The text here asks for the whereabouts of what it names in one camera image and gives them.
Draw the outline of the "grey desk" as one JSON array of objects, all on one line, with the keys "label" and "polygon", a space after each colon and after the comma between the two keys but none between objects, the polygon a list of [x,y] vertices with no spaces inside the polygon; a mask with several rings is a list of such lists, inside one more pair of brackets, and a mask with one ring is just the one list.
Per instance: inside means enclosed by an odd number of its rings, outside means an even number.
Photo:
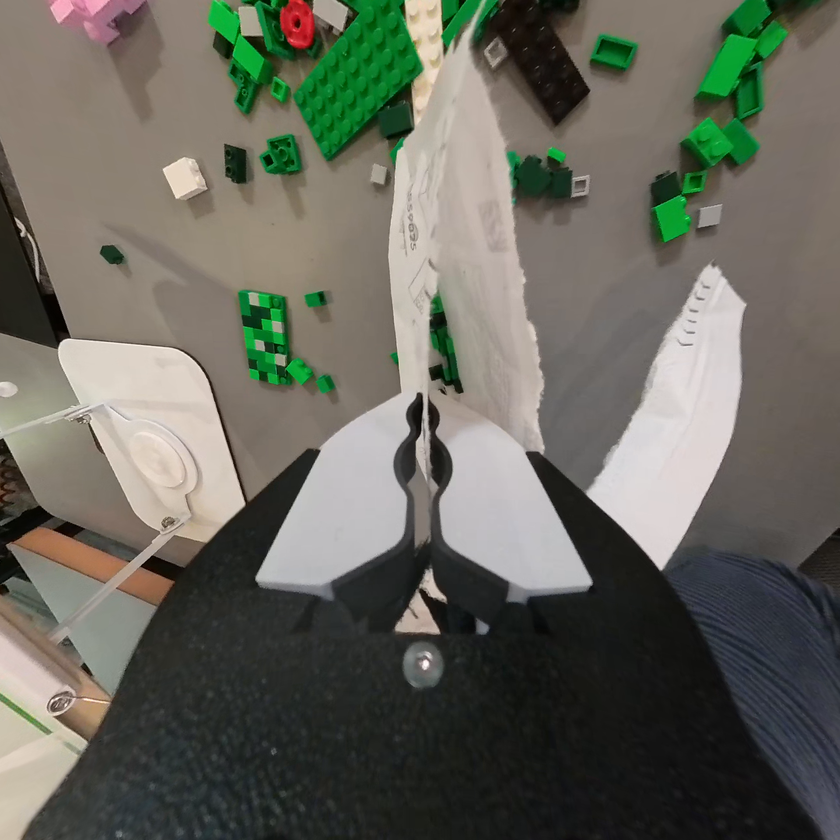
[{"label": "grey desk", "polygon": [[[838,528],[838,2],[786,15],[764,68],[761,144],[717,166],[689,210],[713,229],[659,245],[649,183],[682,170],[680,142],[728,102],[695,91],[738,2],[582,2],[558,21],[590,96],[553,127],[506,61],[488,78],[507,146],[564,150],[588,197],[514,210],[539,336],[547,456],[587,487],[634,411],[648,367],[700,270],[715,261],[747,308],[743,386],[726,458],[685,544],[797,566]],[[245,487],[255,495],[306,447],[392,396],[392,189],[376,126],[326,162],[292,102],[234,104],[208,2],[149,2],[103,47],[47,2],[2,2],[2,144],[71,337],[163,344],[204,368]],[[597,36],[638,43],[629,69],[593,65]],[[299,173],[259,156],[292,133]],[[248,180],[224,174],[224,144]],[[176,200],[162,169],[193,158],[207,190]],[[126,262],[111,266],[100,247]],[[287,299],[289,361],[305,385],[249,378],[238,292]],[[308,308],[304,296],[327,292]],[[335,390],[321,394],[329,374]]]}]

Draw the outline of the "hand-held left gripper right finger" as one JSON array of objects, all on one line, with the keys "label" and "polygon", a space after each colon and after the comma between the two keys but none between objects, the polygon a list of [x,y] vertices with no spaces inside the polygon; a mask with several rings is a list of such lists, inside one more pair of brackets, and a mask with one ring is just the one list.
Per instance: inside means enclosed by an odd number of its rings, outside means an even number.
[{"label": "hand-held left gripper right finger", "polygon": [[587,592],[592,578],[527,457],[454,398],[429,396],[434,577],[460,605]]}]

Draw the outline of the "white square brick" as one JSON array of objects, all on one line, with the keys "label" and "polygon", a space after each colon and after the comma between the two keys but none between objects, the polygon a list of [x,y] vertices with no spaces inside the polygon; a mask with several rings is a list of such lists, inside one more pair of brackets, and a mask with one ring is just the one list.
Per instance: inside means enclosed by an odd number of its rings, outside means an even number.
[{"label": "white square brick", "polygon": [[188,201],[207,191],[207,183],[196,160],[182,157],[162,169],[176,200]]}]

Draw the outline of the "pink brick pig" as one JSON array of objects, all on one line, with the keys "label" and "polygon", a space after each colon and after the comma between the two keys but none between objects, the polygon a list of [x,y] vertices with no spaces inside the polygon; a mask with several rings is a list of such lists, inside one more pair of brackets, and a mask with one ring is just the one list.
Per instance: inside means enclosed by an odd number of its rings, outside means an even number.
[{"label": "pink brick pig", "polygon": [[48,1],[60,26],[82,31],[104,46],[120,36],[118,19],[134,14],[145,4],[146,1]]}]

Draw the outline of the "green hollow tile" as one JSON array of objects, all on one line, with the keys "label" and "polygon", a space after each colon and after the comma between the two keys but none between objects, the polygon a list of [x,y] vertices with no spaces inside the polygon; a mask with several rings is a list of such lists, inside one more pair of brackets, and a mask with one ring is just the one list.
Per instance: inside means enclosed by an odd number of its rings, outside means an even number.
[{"label": "green hollow tile", "polygon": [[626,38],[601,33],[597,36],[590,56],[593,65],[625,71],[633,64],[638,43]]}]

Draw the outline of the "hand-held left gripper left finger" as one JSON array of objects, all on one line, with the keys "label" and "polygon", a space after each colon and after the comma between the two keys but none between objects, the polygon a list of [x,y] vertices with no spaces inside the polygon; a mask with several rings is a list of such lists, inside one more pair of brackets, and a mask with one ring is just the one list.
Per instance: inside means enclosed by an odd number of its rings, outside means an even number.
[{"label": "hand-held left gripper left finger", "polygon": [[408,488],[422,395],[402,393],[321,446],[256,575],[264,589],[326,600],[394,600],[415,575]]}]

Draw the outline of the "green bracket brick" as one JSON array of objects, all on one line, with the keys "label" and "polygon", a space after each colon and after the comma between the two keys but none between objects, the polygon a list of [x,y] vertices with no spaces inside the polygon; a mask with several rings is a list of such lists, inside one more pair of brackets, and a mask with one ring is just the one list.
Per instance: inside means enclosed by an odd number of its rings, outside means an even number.
[{"label": "green bracket brick", "polygon": [[302,169],[298,142],[292,133],[268,138],[259,160],[264,171],[271,175],[296,174]]}]

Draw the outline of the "curved row of green bricks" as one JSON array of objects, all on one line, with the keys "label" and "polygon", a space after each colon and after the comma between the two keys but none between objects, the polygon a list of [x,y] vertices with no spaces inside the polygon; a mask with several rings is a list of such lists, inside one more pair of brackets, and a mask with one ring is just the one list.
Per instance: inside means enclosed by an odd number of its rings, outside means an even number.
[{"label": "curved row of green bricks", "polygon": [[731,119],[720,124],[706,117],[688,132],[680,148],[695,165],[680,175],[662,172],[649,186],[651,227],[657,241],[666,244],[686,235],[692,221],[688,201],[702,193],[711,170],[722,162],[744,165],[760,149],[748,121],[765,104],[764,65],[783,45],[789,29],[786,11],[795,2],[740,2],[721,25],[721,44],[695,93],[701,105],[731,104]]}]

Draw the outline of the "white printed paper bag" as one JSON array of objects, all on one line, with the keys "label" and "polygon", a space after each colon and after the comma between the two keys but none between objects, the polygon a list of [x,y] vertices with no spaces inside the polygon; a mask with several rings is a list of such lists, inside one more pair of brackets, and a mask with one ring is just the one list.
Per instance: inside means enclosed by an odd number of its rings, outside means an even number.
[{"label": "white printed paper bag", "polygon": [[[544,379],[524,299],[507,149],[470,44],[475,28],[468,24],[448,52],[425,115],[395,164],[388,260],[398,369],[402,392],[422,395],[415,455],[436,486],[431,517],[438,485],[429,443],[430,395],[450,396],[489,419],[526,449],[529,460],[528,452],[544,450],[539,425]],[[439,361],[429,339],[437,292],[463,394],[443,388],[428,373]],[[433,569],[432,545],[429,552]],[[537,632],[530,599],[504,605],[446,599],[458,617],[470,616],[490,634]]]}]

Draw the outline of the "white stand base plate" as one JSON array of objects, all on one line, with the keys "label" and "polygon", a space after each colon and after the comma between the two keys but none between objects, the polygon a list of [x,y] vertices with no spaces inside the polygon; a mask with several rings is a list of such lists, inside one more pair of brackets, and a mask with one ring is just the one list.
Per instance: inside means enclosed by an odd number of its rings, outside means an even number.
[{"label": "white stand base plate", "polygon": [[61,644],[174,537],[208,543],[245,505],[212,387],[187,353],[156,345],[66,339],[59,363],[76,401],[2,428],[2,440],[59,423],[89,427],[152,542],[49,635]]}]

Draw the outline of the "person's blue ribbed sweater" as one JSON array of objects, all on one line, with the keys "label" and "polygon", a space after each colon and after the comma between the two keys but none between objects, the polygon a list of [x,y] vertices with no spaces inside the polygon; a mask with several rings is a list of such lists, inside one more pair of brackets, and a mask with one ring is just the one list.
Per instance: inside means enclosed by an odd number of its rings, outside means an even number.
[{"label": "person's blue ribbed sweater", "polygon": [[764,757],[839,838],[838,594],[798,570],[691,549],[665,576],[695,619]]}]

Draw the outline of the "long black plate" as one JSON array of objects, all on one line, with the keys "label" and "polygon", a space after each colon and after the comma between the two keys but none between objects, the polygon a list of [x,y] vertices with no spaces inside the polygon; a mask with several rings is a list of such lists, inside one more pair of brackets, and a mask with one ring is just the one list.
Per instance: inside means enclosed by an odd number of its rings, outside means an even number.
[{"label": "long black plate", "polygon": [[589,96],[589,86],[540,2],[502,2],[490,30],[506,47],[553,126]]}]

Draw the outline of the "grey table with wooden edge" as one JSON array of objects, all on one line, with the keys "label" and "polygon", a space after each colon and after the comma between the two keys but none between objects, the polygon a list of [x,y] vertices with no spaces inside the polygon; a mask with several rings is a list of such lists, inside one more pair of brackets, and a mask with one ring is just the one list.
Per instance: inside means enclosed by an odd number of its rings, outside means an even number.
[{"label": "grey table with wooden edge", "polygon": [[[128,565],[46,527],[26,533],[9,549],[57,623],[66,621]],[[173,569],[166,562],[153,562],[152,570],[140,567],[69,631],[69,640],[103,685],[119,681],[154,611],[174,584],[159,571]]]}]

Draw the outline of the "green mosaic plate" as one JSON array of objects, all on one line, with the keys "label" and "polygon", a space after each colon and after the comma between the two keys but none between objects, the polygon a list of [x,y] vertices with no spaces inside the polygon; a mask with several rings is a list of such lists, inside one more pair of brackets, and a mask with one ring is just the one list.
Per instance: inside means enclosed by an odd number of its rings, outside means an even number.
[{"label": "green mosaic plate", "polygon": [[286,297],[243,289],[238,292],[238,306],[249,378],[271,385],[291,385]]}]

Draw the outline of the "long white plate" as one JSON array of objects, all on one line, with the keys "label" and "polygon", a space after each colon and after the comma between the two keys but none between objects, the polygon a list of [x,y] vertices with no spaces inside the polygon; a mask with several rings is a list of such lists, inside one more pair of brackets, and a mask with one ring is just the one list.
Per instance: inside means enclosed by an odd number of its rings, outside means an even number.
[{"label": "long white plate", "polygon": [[418,125],[444,58],[443,19],[440,1],[405,1],[404,14],[408,32],[423,69],[412,82],[414,124]]}]

